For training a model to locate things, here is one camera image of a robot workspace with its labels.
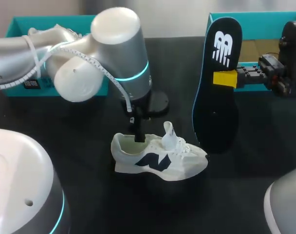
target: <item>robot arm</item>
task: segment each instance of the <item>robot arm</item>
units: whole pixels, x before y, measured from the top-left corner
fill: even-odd
[[[35,48],[33,53],[28,40]],[[30,79],[38,69],[33,58],[38,57],[41,66],[46,62],[43,73],[51,77],[56,90],[69,101],[94,96],[106,75],[122,94],[119,96],[130,117],[135,141],[145,141],[140,129],[142,119],[167,112],[166,94],[152,90],[141,25],[132,10],[116,7],[101,12],[92,22],[91,34],[81,39],[58,27],[32,30],[28,40],[0,39],[0,89]]]

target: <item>sneaker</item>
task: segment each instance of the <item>sneaker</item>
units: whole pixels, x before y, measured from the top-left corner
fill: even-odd
[[[151,172],[167,181],[193,177],[207,167],[206,152],[177,137],[171,122],[164,122],[164,137],[146,135],[135,142],[133,135],[117,133],[111,142],[115,171],[137,174]]]

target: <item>teal bin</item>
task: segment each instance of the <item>teal bin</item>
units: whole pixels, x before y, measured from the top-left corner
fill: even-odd
[[[7,38],[27,35],[29,28],[47,30],[59,24],[70,28],[78,34],[86,35],[91,32],[91,23],[95,16],[26,16],[14,17],[6,33]],[[40,89],[26,89],[23,84],[4,90],[9,97],[56,97],[60,96],[49,77],[38,79]],[[108,93],[108,78],[104,77],[103,84],[96,96],[106,96]]]
[[[279,39],[284,25],[296,20],[296,11],[291,12],[232,12],[210,13],[207,29],[218,18],[232,17],[236,19],[242,28],[243,40]],[[257,65],[257,61],[241,63],[243,66]],[[246,85],[240,91],[267,91],[262,84]]]

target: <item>white cable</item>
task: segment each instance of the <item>white cable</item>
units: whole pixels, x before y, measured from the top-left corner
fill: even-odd
[[[64,51],[64,52],[74,54],[74,55],[82,58],[83,60],[85,60],[89,64],[93,65],[96,69],[99,69],[105,76],[107,76],[114,83],[114,85],[122,93],[122,95],[123,95],[123,97],[125,98],[125,101],[126,101],[127,112],[132,112],[130,98],[129,98],[127,92],[120,85],[120,83],[95,58],[92,58],[91,56],[85,55],[85,54],[83,54],[83,53],[81,53],[81,52],[79,52],[77,50],[74,50],[74,49],[67,49],[67,48],[60,48],[60,47],[52,49],[51,51],[47,52],[45,54],[45,56],[40,60],[38,66],[35,66],[29,73],[27,73],[24,77],[22,77],[22,78],[20,78],[18,80],[15,80],[15,81],[10,82],[8,84],[1,84],[0,85],[0,90],[1,89],[8,89],[8,88],[17,86],[17,85],[19,85],[21,83],[24,83],[26,80],[30,79],[36,73],[38,67],[40,68],[50,56],[57,53],[58,51]]]
[[[35,49],[35,46],[33,45],[32,41],[30,40],[30,38],[27,35],[23,35],[22,36],[26,42],[28,43],[31,53],[33,55],[33,59],[35,60],[35,64],[37,67],[37,78],[41,78],[41,66],[39,65],[39,58],[37,57],[37,51]]]

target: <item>black table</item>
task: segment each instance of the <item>black table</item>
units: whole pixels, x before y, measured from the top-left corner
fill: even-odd
[[[178,136],[198,145],[191,110],[203,43],[146,40],[153,85],[170,100],[166,117],[143,123],[147,134],[162,136],[169,120]],[[68,198],[73,234],[270,233],[263,198],[275,179],[296,168],[296,99],[236,93],[240,127],[232,148],[211,155],[199,175],[165,182],[152,174],[114,172],[110,143],[115,133],[127,133],[128,119],[111,94],[71,104],[0,93],[0,128],[27,134],[46,149]]]

